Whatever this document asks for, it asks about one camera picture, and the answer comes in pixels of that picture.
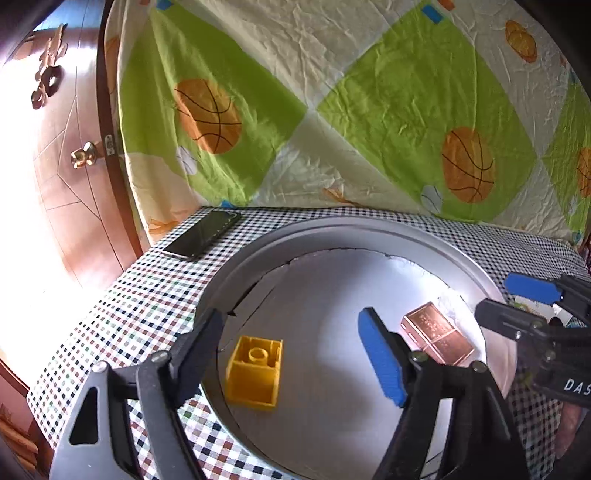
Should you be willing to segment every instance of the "door handle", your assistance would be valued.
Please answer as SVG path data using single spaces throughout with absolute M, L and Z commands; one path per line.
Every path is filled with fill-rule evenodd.
M 96 161 L 96 147 L 92 142 L 86 142 L 83 148 L 72 152 L 72 167 L 82 168 L 85 165 L 94 165 Z

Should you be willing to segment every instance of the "phone screen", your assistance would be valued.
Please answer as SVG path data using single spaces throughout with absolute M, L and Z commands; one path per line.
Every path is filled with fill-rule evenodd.
M 239 213 L 214 210 L 164 248 L 176 258 L 193 259 L 240 218 Z

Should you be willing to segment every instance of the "table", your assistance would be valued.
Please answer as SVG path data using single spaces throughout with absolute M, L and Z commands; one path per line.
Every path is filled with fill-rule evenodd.
M 72 331 L 51 358 L 27 401 L 41 430 L 53 447 L 75 403 L 76 394 L 98 360 L 113 367 L 144 361 L 156 350 L 167 349 L 175 338 L 192 328 L 193 310 L 216 271 L 241 247 L 289 223 L 326 216 L 367 216 L 401 222 L 437 235 L 475 260 L 503 286 L 511 272 L 541 278 L 569 273 L 589 279 L 583 260 L 568 245 L 487 225 L 470 225 L 435 217 L 406 215 L 358 207 L 335 209 L 237 209 L 243 219 L 199 261 L 190 263 L 162 254 L 172 239 L 206 215 L 203 208 L 175 228 L 125 271 Z M 561 403 L 530 390 L 526 372 L 518 365 L 507 402 L 521 436 L 532 479 L 544 478 L 554 462 L 554 434 Z M 211 479 L 285 478 L 235 444 L 212 413 L 204 396 L 197 395 L 178 414 L 187 437 Z M 147 432 L 137 401 L 129 401 L 132 433 L 145 478 L 158 473 L 149 451 Z

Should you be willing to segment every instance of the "bolt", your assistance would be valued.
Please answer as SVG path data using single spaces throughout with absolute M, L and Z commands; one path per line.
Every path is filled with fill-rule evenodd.
M 546 350 L 544 357 L 546 358 L 546 360 L 548 360 L 548 362 L 556 360 L 556 352 L 554 350 Z
M 414 352 L 410 352 L 410 359 L 416 363 L 423 363 L 429 359 L 429 356 L 420 350 L 416 350 Z
M 166 350 L 160 350 L 152 355 L 150 359 L 153 363 L 159 364 L 168 360 L 168 352 Z
M 472 369 L 479 374 L 483 374 L 488 370 L 488 367 L 484 362 L 481 362 L 480 360 L 474 360 L 472 362 Z
M 107 362 L 105 362 L 105 361 L 103 360 L 103 361 L 100 361 L 100 362 L 98 362 L 98 363 L 95 363 L 95 364 L 92 366 L 92 371 L 93 371 L 95 374 L 100 374 L 100 373 L 104 372 L 105 370 L 107 370 L 107 367 L 108 367 L 108 365 L 107 365 Z

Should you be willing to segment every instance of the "yellow plastic block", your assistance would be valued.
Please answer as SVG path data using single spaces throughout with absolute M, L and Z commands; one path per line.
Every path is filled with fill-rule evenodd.
M 283 340 L 241 336 L 226 367 L 226 400 L 260 410 L 277 405 Z

